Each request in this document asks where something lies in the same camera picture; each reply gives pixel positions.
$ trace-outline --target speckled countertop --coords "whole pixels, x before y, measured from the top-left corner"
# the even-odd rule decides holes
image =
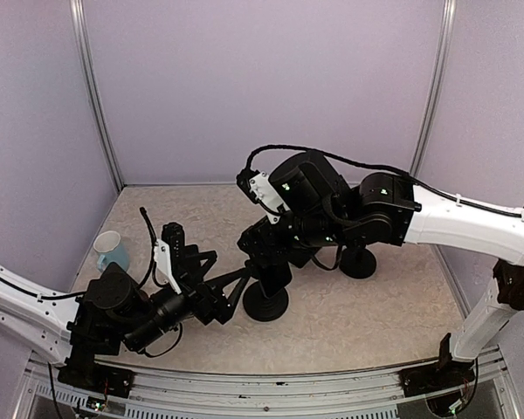
[[[264,213],[235,186],[125,188],[101,231],[116,230],[131,257],[128,273],[140,280],[148,267],[148,232],[139,208],[146,207],[158,235],[165,223],[184,226],[187,244],[216,250],[218,260],[208,278],[243,265],[236,246],[241,232]],[[309,263],[292,268],[286,314],[271,323],[250,319],[239,306],[222,326],[183,322],[183,340],[157,359],[130,353],[116,361],[175,370],[297,374],[380,367],[437,356],[438,343],[462,321],[448,285],[429,246],[402,248],[375,244],[375,275],[354,280],[339,271],[321,271]],[[332,264],[334,249],[319,253]],[[88,255],[73,290],[97,278],[97,255]],[[154,292],[151,282],[144,287]],[[156,354],[169,346],[168,333],[149,347]]]

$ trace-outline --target metal corner post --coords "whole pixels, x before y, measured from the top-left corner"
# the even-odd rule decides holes
[[[411,162],[410,166],[410,175],[412,176],[416,176],[419,173],[419,169],[423,164],[425,149],[427,148],[427,143],[429,142],[429,136],[433,125],[433,120],[435,118],[435,112],[437,110],[438,98],[440,96],[440,90],[443,83],[443,76],[445,75],[455,11],[456,0],[445,0],[441,31],[438,37],[437,56],[435,57],[435,65],[433,69],[433,78],[431,81],[431,87],[429,89],[429,96],[427,98],[424,117],[421,122],[416,151],[413,155],[413,161]]]
[[[93,73],[93,61],[87,36],[83,0],[70,0],[70,6],[72,9],[73,28],[76,35],[76,42],[78,44],[79,59],[81,60],[83,67],[87,93],[93,110],[93,117],[95,118],[95,124],[99,131],[100,145],[103,149],[103,154],[105,155],[113,184],[116,187],[117,192],[120,193],[125,184],[122,179],[121,169],[116,160],[116,155],[114,154],[113,144],[107,131],[107,123],[105,122],[105,115],[101,106],[99,90],[97,88],[97,82],[95,81],[95,74]]]

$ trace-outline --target mug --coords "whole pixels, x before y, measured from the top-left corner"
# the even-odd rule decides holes
[[[93,248],[99,253],[97,269],[103,272],[107,266],[115,262],[124,271],[130,266],[130,257],[121,241],[121,235],[116,231],[105,231],[97,236]]]

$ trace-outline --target black round base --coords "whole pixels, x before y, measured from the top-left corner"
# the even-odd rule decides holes
[[[347,248],[341,253],[340,271],[350,278],[368,278],[376,271],[375,255],[367,249]]]
[[[267,299],[257,281],[250,285],[243,295],[243,307],[246,314],[256,321],[273,321],[279,319],[289,306],[289,296],[285,288]]]

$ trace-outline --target mug handle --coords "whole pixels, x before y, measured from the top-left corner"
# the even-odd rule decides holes
[[[105,270],[105,267],[103,266],[105,264],[105,255],[100,255],[99,259],[97,259],[97,270],[99,272],[103,272]]]

